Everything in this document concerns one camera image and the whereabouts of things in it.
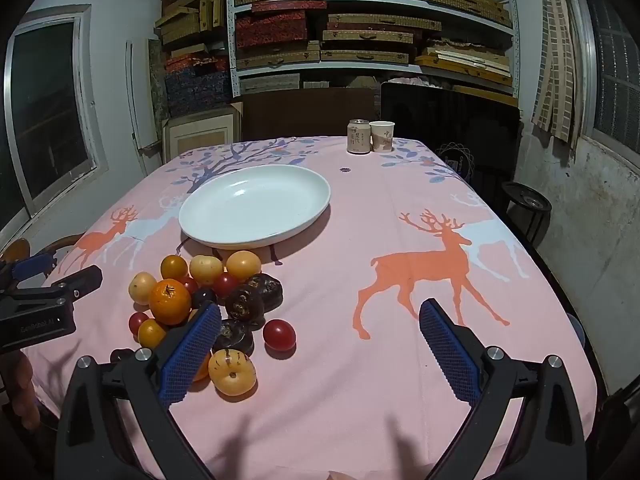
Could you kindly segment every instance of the orange deer print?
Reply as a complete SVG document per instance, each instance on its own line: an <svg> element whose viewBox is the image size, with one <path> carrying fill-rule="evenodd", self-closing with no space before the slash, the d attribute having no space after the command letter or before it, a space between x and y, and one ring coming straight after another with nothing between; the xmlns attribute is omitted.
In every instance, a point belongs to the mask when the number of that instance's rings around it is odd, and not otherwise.
<svg viewBox="0 0 640 480"><path fill-rule="evenodd" d="M471 240L467 240L456 232L456 229L460 229L464 224L458 224L455 218L451 221L444 215L442 215L442 220L438 220L428 209L425 209L424 213L420 215L426 227L413 223L408 213L402 213L398 218L416 229L420 229L420 231L432 233L434 236L442 238L444 250L423 253L395 253L373 258L371 265L377 264L376 281L373 285L358 292L358 304L353 313L353 327L358 331L361 339L370 339L369 332L362 326L364 304L374 294L387 290L394 285L400 286L398 303L404 306L415 319L418 319L414 306L411 304L410 296L414 290L415 282L420 280L429 280L430 282L449 280L451 282L453 304L456 307L459 325L464 326L465 324L460 311L460 294L463 287L494 316L496 321L505 326L509 324L489 306L466 276L469 272L469 261L460 245L471 245Z"/></svg>
<svg viewBox="0 0 640 480"><path fill-rule="evenodd" d="M133 206L120 209L117 213L115 211L111 213L113 226L111 226L111 228L105 233L101 231L93 231L80 238L73 250L82 249L82 252L78 254L70 264L68 264L66 270L69 270L69 267L84 256L80 262L80 268L82 269L82 266L86 263L91 254L95 253L95 251L99 251L105 244L113 240L115 235L122 234L127 226L127 222L131 222L137 217L138 213L134 211Z"/></svg>

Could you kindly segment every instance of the white deer print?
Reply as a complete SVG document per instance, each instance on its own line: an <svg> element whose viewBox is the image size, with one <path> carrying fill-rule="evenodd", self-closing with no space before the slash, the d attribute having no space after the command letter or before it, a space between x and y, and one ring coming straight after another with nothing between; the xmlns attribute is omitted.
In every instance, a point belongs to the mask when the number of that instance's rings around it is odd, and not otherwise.
<svg viewBox="0 0 640 480"><path fill-rule="evenodd" d="M133 270L133 260L136 259L136 255L138 251L144 245L145 240L149 238L151 235L156 234L160 229L162 229L171 218L178 218L178 213L180 212L180 206L184 201L183 196L176 196L170 199L168 202L165 202L166 197L162 197L158 200L158 204L163 209L163 213L159 218L148 218L148 219L137 219L131 221L127 224L127 227L124 229L122 234L116 235L113 240L107 243L102 250L102 259L107 261L107 250L115 243L117 243L122 238L128 238L129 243L124 247L123 250L120 251L118 256L112 261L112 264L115 265L118 259L127 252L127 250L131 246L135 246L133 254L131 255L131 259L129 260L129 269Z"/></svg>
<svg viewBox="0 0 640 480"><path fill-rule="evenodd" d="M460 235L468 238L473 242L472 245L462 246L462 248L466 251L469 262L475 264L481 269L487 270L493 276L500 280L503 280L504 282L511 281L509 278L498 274L494 270L489 269L484 263L480 261L480 248L483 245L504 242L507 245L509 254L511 255L511 261L518 269L518 274L521 278L528 278L529 276L524 273L524 271L520 267L520 264L518 263L518 258L516 256L516 247L519 248L520 244L518 243L513 233L509 231L509 228L502 223L497 215L493 211L491 211L491 208L489 208L489 206L482 202L482 200L475 193L469 191L466 196L471 201L471 203L460 200L457 195L451 195L452 199L456 202L468 205L469 207L482 207L489 213L491 213L492 216L488 220L483 220L474 224L465 224L458 230Z"/></svg>

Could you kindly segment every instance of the tablecloth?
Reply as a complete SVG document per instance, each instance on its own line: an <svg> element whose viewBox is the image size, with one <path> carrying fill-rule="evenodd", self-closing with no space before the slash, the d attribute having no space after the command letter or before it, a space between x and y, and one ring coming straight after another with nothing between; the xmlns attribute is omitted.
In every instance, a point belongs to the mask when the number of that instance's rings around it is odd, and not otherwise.
<svg viewBox="0 0 640 480"><path fill-rule="evenodd" d="M521 360L561 356L589 434L594 376L549 284L476 193L427 147L405 139L395 139L391 153L367 155L348 153L344 137L200 148L148 176L50 277L90 264L104 274L102 287L76 303L73 335L26 351L38 396L53 412L80 356L108 362L114 348L138 347L127 327L130 279L141 270L159 279L168 254L211 254L181 233L185 198L219 174L257 164L317 171L332 196L311 227L256 250L263 272L284 288L284 302L267 318L294 326L295 354L270 357L256 332L258 388L250 398L227 402L205 382L170 408L218 480L422 480L469 410L418 329L415 313L431 297L486 346ZM519 405L511 401L479 478L495 471ZM160 476L126 417L143 466Z"/></svg>

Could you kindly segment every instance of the oval plate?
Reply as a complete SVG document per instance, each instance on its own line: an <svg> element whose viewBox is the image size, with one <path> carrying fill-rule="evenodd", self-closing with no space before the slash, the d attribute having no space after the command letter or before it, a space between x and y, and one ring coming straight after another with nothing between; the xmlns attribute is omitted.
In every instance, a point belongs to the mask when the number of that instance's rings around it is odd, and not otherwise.
<svg viewBox="0 0 640 480"><path fill-rule="evenodd" d="M184 233L209 247L253 249L309 227L326 209L331 188L315 171L266 164L220 175L180 208Z"/></svg>

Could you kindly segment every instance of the deer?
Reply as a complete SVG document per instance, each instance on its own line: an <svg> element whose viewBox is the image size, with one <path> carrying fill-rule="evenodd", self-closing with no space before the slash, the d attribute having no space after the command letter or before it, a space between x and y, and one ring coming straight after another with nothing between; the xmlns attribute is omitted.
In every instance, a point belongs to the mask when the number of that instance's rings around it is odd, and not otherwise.
<svg viewBox="0 0 640 480"><path fill-rule="evenodd" d="M133 206L125 207L118 212L112 212L110 218L113 226L105 233L93 231L80 238L72 251L82 249L82 252L68 264L66 270L69 270L76 261L84 256L80 262L80 268L82 269L82 266L84 266L91 254L99 251L106 244L109 244L115 237L120 236L126 230L127 224L133 222L137 217L138 213L133 209Z"/></svg>
<svg viewBox="0 0 640 480"><path fill-rule="evenodd" d="M129 250L130 247L135 246L133 254L129 260L129 270L133 270L133 261L136 259L136 255L144 245L147 238L151 235L156 234L160 229L162 229L165 225L169 223L171 218L177 218L178 213L180 212L180 206L184 200L183 196L175 196L169 199L168 202L165 202L165 196L158 200L159 206L162 208L163 213L158 218L144 218L137 219L135 222L132 222L127 225L126 229L120 232L117 236L113 238L104 248L102 252L102 259L107 261L107 250L115 243L117 243L122 238L128 238L129 243L124 247L123 250L114 258L112 261L113 265L116 264L118 259Z"/></svg>
<svg viewBox="0 0 640 480"><path fill-rule="evenodd" d="M409 213L401 213L398 218L419 231L441 238L444 250L395 253L372 259L371 266L376 266L376 281L358 292L358 304L353 313L353 327L357 330L360 339L370 339L369 332L362 325L362 309L365 303L374 294L383 292L392 286L400 286L398 303L404 306L415 319L418 319L418 314L411 303L411 293L414 290L415 282L421 280L430 282L449 280L451 282L458 325L465 325L460 309L460 295L463 288L466 288L496 321L504 326L510 324L489 306L466 276L469 272L469 261L462 246L470 246L472 242L458 232L465 225L464 223L458 224L455 218L452 220L444 215L442 215L442 220L439 220L428 209L425 209L420 215L425 227L414 223L409 218Z"/></svg>
<svg viewBox="0 0 640 480"><path fill-rule="evenodd" d="M462 230L460 230L460 234L464 237L472 238L475 243L471 246L465 246L464 250L466 252L466 256L468 256L469 261L480 267L483 270L489 272L495 278L499 280L503 280L504 282L511 281L509 278L498 274L494 270L489 269L482 261L480 261L480 248L484 245L495 244L498 242L504 242L509 250L509 254L511 255L511 261L518 269L518 274L521 278L528 278L529 276L524 273L520 264L518 263L518 258L516 257L516 247L518 247L518 241L516 237L513 236L513 233L509 231L509 228L502 223L502 221L498 218L498 216L491 211L487 205L482 202L480 197L478 197L475 193L469 191L466 194L467 198L470 202L466 202L464 200L460 200L457 195L451 195L452 199L460 204L464 204L469 207L482 207L486 209L490 214L491 218L488 220L483 220L481 222L475 222L473 224L467 224Z"/></svg>

